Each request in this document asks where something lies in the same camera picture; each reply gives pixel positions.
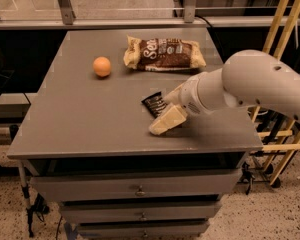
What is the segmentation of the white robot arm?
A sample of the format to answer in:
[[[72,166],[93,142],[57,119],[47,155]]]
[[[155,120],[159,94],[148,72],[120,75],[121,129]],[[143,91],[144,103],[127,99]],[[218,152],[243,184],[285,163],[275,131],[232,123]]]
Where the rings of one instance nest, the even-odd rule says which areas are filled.
[[[260,106],[300,124],[300,74],[267,53],[244,50],[222,68],[188,78],[164,101],[167,107],[149,126],[154,135],[177,127],[190,115],[239,107]]]

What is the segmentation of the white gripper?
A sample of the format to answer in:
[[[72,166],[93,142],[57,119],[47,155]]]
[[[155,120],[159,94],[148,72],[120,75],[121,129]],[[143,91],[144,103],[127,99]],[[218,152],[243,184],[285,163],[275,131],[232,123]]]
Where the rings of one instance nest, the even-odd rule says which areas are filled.
[[[200,101],[198,93],[199,81],[200,74],[191,76],[182,85],[179,85],[163,97],[163,100],[169,105],[149,126],[149,131],[152,134],[161,135],[175,128],[186,121],[188,114],[211,114],[211,111],[206,109]]]

